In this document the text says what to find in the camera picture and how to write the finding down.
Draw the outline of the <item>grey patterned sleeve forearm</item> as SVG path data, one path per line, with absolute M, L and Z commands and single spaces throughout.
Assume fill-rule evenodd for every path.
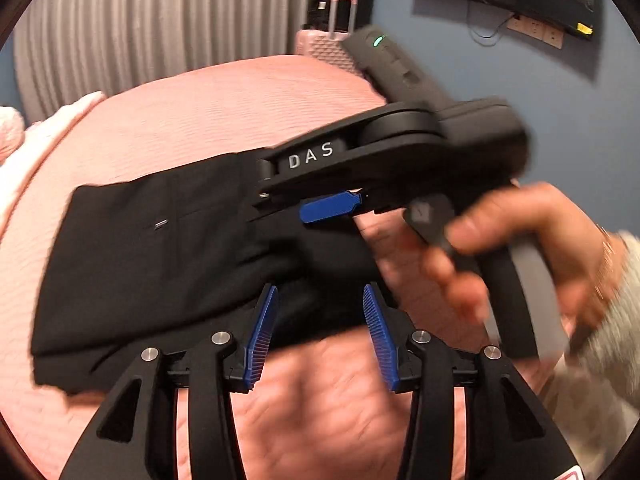
M 639 239 L 620 238 L 627 258 L 602 324 L 574 338 L 540 393 L 587 479 L 612 463 L 639 409 Z

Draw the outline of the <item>right hand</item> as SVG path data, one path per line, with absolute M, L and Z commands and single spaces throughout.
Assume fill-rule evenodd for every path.
M 620 288 L 628 255 L 625 242 L 601 230 L 546 182 L 489 192 L 445 229 L 451 246 L 466 256 L 500 247 L 523 233 L 537 237 L 560 312 L 575 322 L 575 344 L 581 346 L 596 333 Z M 390 239 L 418 255 L 421 272 L 439 286 L 458 315 L 472 323 L 488 318 L 488 289 L 479 276 L 457 271 L 442 249 L 425 245 L 404 224 Z

